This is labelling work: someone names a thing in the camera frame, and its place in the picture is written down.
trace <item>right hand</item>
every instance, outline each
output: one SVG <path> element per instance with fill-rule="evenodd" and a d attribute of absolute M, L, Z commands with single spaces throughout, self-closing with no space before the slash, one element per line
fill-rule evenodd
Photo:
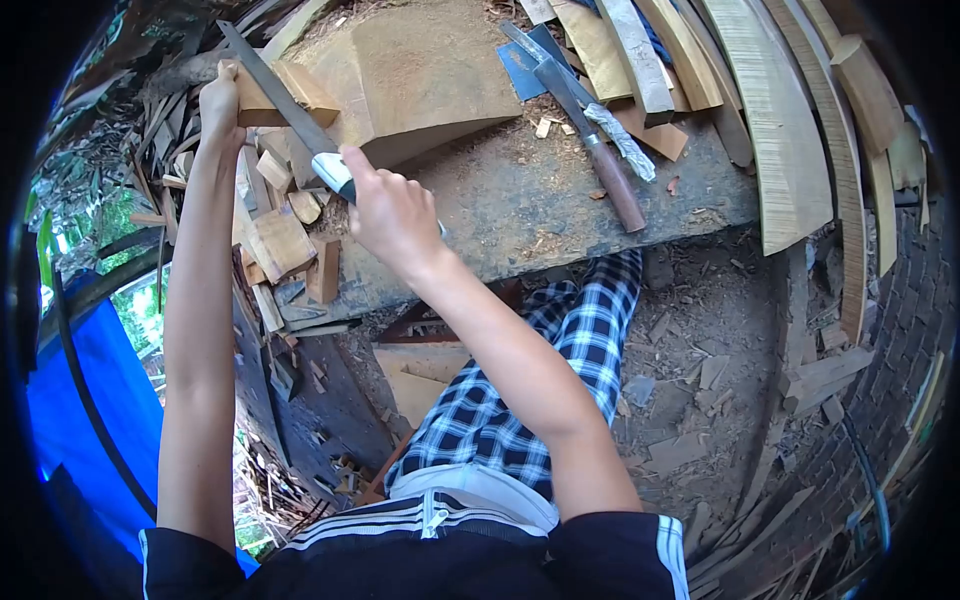
<path fill-rule="evenodd" d="M 409 283 L 447 250 L 433 194 L 417 181 L 386 169 L 374 170 L 359 148 L 344 146 L 340 155 L 356 186 L 357 204 L 349 207 L 350 232 Z"/>

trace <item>wooden workbench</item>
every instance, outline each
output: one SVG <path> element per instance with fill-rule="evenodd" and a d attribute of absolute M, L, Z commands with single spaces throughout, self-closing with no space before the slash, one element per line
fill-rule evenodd
<path fill-rule="evenodd" d="M 395 170 L 433 191 L 447 245 L 486 282 L 756 221 L 756 178 L 730 163 L 707 116 L 690 114 L 675 124 L 690 136 L 686 156 L 671 162 L 644 148 L 657 165 L 653 183 L 634 176 L 621 159 L 646 212 L 646 229 L 634 234 L 624 232 L 609 200 L 589 197 L 600 184 L 578 136 L 554 126 L 548 138 L 536 139 L 523 117 Z M 671 196 L 666 186 L 676 175 Z M 339 296 L 317 323 L 414 298 L 347 235 Z"/>

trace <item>blue plaid pants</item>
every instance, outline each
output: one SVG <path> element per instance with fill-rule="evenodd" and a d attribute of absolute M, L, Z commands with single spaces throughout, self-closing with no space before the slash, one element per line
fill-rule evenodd
<path fill-rule="evenodd" d="M 639 249 L 593 258 L 582 289 L 551 283 L 524 302 L 521 316 L 566 359 L 613 422 L 620 395 L 620 356 L 640 295 Z M 470 360 L 423 418 L 387 472 L 474 463 L 504 472 L 553 501 L 546 446 L 514 417 L 476 361 Z"/>

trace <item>curved wooden plank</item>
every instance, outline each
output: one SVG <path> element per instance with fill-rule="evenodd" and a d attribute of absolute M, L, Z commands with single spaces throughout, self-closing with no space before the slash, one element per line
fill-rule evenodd
<path fill-rule="evenodd" d="M 841 106 L 846 99 L 829 75 L 826 49 L 819 43 L 813 27 L 806 21 L 796 0 L 763 0 L 804 72 L 820 123 L 827 138 L 833 165 L 833 192 L 837 212 L 843 222 L 844 288 L 840 325 L 856 344 L 863 325 L 864 288 L 867 285 L 867 248 L 863 224 L 863 187 L 856 153 L 853 121 Z"/>
<path fill-rule="evenodd" d="M 763 254 L 779 252 L 833 218 L 820 133 L 793 70 L 742 0 L 705 0 L 747 113 L 760 192 Z"/>

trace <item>chisel handle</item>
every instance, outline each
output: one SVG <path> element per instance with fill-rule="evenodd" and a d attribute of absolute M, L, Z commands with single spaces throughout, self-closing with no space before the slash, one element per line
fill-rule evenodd
<path fill-rule="evenodd" d="M 643 216 L 643 209 L 636 200 L 634 190 L 623 174 L 623 170 L 620 169 L 613 151 L 607 144 L 600 141 L 600 136 L 596 133 L 588 135 L 584 143 L 587 145 L 587 152 L 590 153 L 590 160 L 593 161 L 593 169 L 597 172 L 600 183 L 607 190 L 607 197 L 613 203 L 613 209 L 616 210 L 616 216 L 620 217 L 623 228 L 627 233 L 645 228 L 647 220 Z"/>

